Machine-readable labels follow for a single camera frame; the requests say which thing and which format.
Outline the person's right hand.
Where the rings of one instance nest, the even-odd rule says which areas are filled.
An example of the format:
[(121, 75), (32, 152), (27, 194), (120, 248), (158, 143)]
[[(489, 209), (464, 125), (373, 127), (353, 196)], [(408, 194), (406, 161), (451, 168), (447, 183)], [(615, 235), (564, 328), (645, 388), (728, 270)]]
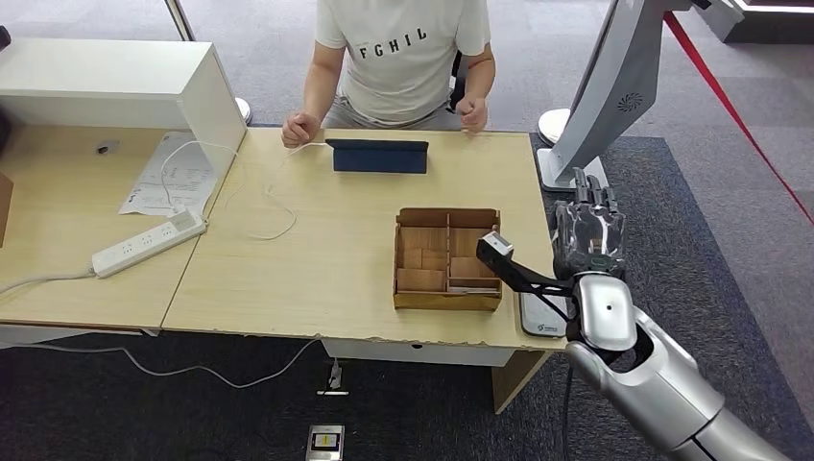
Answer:
[(307, 112), (291, 114), (281, 128), (281, 141), (286, 148), (293, 149), (313, 141), (321, 129), (322, 120)]

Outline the person's left hand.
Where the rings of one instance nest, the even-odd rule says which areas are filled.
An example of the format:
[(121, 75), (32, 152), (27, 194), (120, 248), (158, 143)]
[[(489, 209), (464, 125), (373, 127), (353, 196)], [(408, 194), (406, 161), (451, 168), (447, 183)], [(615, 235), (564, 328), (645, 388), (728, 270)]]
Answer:
[(488, 121), (486, 99), (475, 96), (463, 97), (456, 106), (461, 118), (461, 130), (466, 133), (480, 133)]

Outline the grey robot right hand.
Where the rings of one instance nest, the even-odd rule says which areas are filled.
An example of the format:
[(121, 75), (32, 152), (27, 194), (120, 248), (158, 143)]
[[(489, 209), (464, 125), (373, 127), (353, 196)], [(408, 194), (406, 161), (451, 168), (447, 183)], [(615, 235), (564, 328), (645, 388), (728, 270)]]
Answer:
[(583, 272), (626, 278), (626, 215), (612, 188), (581, 168), (573, 169), (575, 198), (557, 201), (549, 220), (557, 279)]

